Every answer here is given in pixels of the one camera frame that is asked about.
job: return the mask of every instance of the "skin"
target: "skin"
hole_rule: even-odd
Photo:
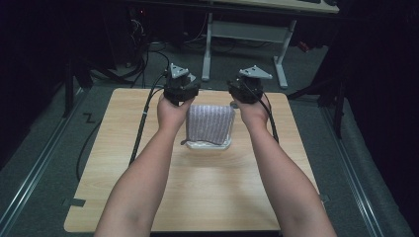
[[[150,235],[166,188],[173,143],[192,101],[176,107],[160,97],[159,128],[114,186],[95,236]],[[236,104],[284,236],[336,236],[311,181],[269,133],[265,109],[260,103]]]

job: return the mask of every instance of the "dark background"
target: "dark background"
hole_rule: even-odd
[[[364,140],[400,211],[419,235],[419,3],[370,0],[339,4],[342,16],[370,20],[344,24],[338,34],[335,24],[302,20],[293,44],[304,41],[311,47],[330,46],[313,84],[345,77],[345,95]],[[74,52],[110,69],[132,61],[133,45],[126,34],[110,34],[110,29],[129,31],[129,23],[125,24],[128,14],[113,13],[72,1],[0,1],[1,167],[63,83],[65,65]],[[200,30],[195,22],[201,22],[204,15],[167,9],[147,9],[147,14],[154,23],[149,26],[152,37],[177,45],[185,36],[175,33],[182,30],[194,36]],[[337,85],[315,93],[336,94]]]

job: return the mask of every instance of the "gray carpet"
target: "gray carpet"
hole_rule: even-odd
[[[156,44],[153,48],[161,48],[161,46],[163,44]],[[226,90],[227,78],[234,76],[238,69],[254,64],[275,75],[272,50],[277,47],[275,44],[263,48],[236,46],[229,52],[215,51],[212,55],[211,80],[203,83],[202,87]],[[230,50],[230,48],[224,46],[215,50]],[[303,53],[298,48],[291,47],[284,61],[290,87],[286,91],[280,89],[275,78],[263,81],[265,90],[289,94],[309,85],[326,51],[327,48],[321,48]],[[181,67],[188,67],[197,76],[201,75],[203,61],[201,48],[177,49],[167,45],[161,52],[166,54],[171,62]],[[149,53],[148,66],[145,70],[146,85],[150,85],[158,77],[166,67],[166,63],[162,55]],[[69,207],[62,203],[65,198],[74,196],[78,183],[77,158],[86,138],[103,117],[111,93],[117,87],[121,85],[111,81],[95,81],[95,86],[87,93],[58,141],[49,164],[8,236],[92,236],[91,233],[74,234],[64,231],[63,223]],[[291,101],[291,106],[320,192],[330,199],[325,203],[325,207],[338,235],[370,236],[349,186],[334,134],[330,131],[330,124],[324,117],[323,109],[317,108],[313,97]],[[30,134],[12,160],[1,171],[0,213],[6,211],[19,186],[31,171],[48,138],[60,122],[63,110],[63,90],[60,90],[52,104],[34,123]],[[383,234],[385,236],[413,236],[365,148],[348,105],[345,107],[345,112],[342,142],[371,200]],[[86,114],[91,115],[90,121],[93,122],[88,122]],[[94,138],[95,135],[89,140],[82,154],[81,172]]]

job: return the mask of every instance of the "desk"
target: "desk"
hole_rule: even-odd
[[[329,6],[324,1],[317,3],[309,3],[297,0],[213,0],[213,2],[233,3],[240,5],[249,5],[256,7],[279,8],[296,11],[308,11],[316,13],[332,13],[337,14],[339,9],[336,6]],[[210,79],[210,44],[212,37],[233,38],[241,40],[260,40],[269,42],[278,42],[282,46],[279,50],[279,55],[274,56],[274,64],[278,75],[280,87],[282,89],[288,88],[287,78],[284,72],[283,60],[293,36],[293,30],[296,20],[292,20],[290,25],[285,27],[268,27],[261,25],[250,25],[241,23],[231,23],[224,21],[213,21],[212,13],[209,13],[209,20],[207,26],[207,45],[206,53],[204,55],[203,76],[204,81]]]
[[[284,94],[267,93],[280,142],[317,188],[293,113]],[[112,95],[74,198],[86,200],[71,206],[64,228],[68,232],[93,232],[107,198],[126,169],[136,138],[145,89],[117,89]],[[157,130],[156,104],[151,101],[139,150]],[[196,105],[228,105],[227,92],[201,91]],[[225,151],[191,150],[180,142],[173,150],[166,192],[152,231],[278,230],[277,219],[262,186],[250,137],[236,110],[232,143]]]

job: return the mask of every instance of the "wooden tabletop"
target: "wooden tabletop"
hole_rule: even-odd
[[[66,231],[94,232],[112,187],[127,168],[148,92],[114,91],[74,196],[86,202],[82,207],[70,207],[64,223]],[[151,101],[138,152],[157,130],[159,94]],[[287,97],[267,95],[281,145],[317,188]],[[194,104],[230,102],[228,92],[200,91]],[[186,137],[185,125],[180,129],[152,231],[280,229],[262,186],[249,134],[240,112],[235,111],[232,142],[227,150],[191,150],[180,144]]]
[[[223,2],[259,7],[272,7],[314,13],[336,14],[339,12],[339,8],[337,6],[330,6],[326,4],[324,0],[321,0],[320,3],[310,3],[299,0],[213,0],[213,2]]]

